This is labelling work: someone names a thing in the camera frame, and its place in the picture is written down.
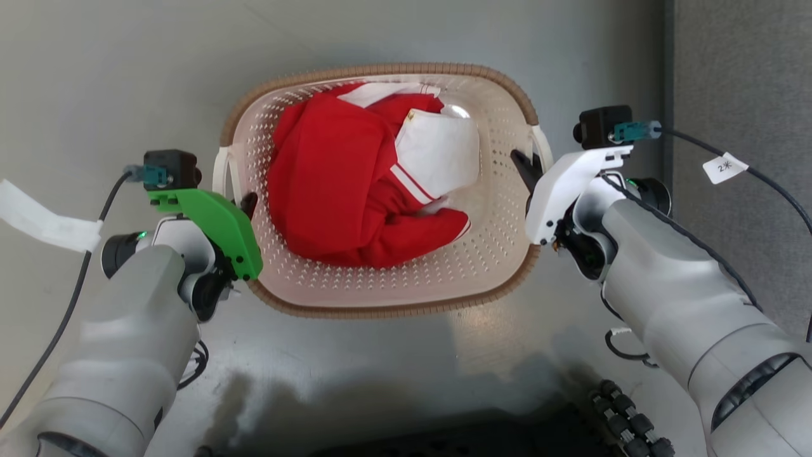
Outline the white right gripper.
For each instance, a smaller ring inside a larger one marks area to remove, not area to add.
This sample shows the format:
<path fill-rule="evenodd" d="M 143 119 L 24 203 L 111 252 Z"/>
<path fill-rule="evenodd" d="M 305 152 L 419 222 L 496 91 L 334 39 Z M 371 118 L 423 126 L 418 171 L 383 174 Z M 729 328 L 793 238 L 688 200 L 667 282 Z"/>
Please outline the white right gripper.
<path fill-rule="evenodd" d="M 556 224 L 602 171 L 622 167 L 633 145 L 615 145 L 565 154 L 544 173 L 538 153 L 513 149 L 510 158 L 532 195 L 525 217 L 525 234 L 533 245 L 551 242 Z"/>

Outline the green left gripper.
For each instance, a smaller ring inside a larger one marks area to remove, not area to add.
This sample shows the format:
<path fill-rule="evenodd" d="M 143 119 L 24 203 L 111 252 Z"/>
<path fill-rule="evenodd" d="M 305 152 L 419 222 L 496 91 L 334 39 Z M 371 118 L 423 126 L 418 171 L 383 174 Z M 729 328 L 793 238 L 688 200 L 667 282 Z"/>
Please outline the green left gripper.
<path fill-rule="evenodd" d="M 147 195 L 157 211 L 180 213 L 194 222 L 232 261 L 240 280 L 258 279 L 264 263 L 251 223 L 258 205 L 256 192 L 241 197 L 240 209 L 223 195 L 206 190 L 149 190 Z"/>

